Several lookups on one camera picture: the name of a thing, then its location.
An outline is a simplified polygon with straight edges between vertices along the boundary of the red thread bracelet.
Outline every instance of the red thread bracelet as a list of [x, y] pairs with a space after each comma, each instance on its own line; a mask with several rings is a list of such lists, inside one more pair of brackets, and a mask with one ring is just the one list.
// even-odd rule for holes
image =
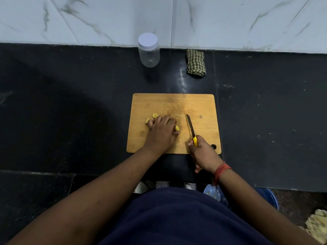
[[214, 174], [214, 176], [215, 176], [215, 183], [218, 182], [219, 177], [222, 175], [222, 173], [223, 173], [226, 169], [231, 169], [231, 167], [228, 166], [227, 163], [224, 163], [224, 164], [220, 165], [220, 166], [216, 169], [215, 174]]

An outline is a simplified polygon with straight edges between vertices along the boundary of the yellow knife handle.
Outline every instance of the yellow knife handle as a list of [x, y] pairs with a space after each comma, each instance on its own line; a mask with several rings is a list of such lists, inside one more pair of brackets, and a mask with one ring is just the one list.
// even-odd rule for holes
[[196, 136], [193, 138], [193, 142], [194, 142], [195, 147], [197, 147], [198, 146], [198, 140], [197, 140]]

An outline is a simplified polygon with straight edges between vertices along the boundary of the person's right arm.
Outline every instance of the person's right arm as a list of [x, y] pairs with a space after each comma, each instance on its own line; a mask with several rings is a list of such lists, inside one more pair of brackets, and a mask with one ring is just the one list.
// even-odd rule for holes
[[[203, 168], [214, 174], [224, 162], [202, 136], [197, 135], [197, 140], [198, 147], [194, 146], [193, 141], [189, 143], [190, 154], [196, 164], [195, 172], [198, 173]], [[231, 169], [223, 172], [218, 184], [230, 205], [238, 210], [237, 214], [272, 243], [319, 244], [285, 218]]]

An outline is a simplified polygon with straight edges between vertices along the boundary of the scratched wood surface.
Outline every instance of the scratched wood surface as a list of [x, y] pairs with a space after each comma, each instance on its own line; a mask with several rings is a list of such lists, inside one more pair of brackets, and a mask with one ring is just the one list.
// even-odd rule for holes
[[195, 135], [201, 135], [209, 144], [215, 144], [220, 154], [220, 138], [215, 98], [212, 94], [133, 94], [130, 111], [127, 152], [134, 153], [144, 145], [148, 127], [145, 120], [157, 113], [170, 115], [181, 129], [174, 146], [167, 152], [188, 154], [187, 144], [192, 139], [186, 114], [191, 118]]

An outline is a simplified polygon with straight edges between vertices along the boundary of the folded cloth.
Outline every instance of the folded cloth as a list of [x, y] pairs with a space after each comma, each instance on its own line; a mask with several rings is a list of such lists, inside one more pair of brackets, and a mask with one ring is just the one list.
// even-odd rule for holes
[[187, 73], [204, 76], [206, 74], [204, 66], [204, 53], [197, 50], [187, 49]]

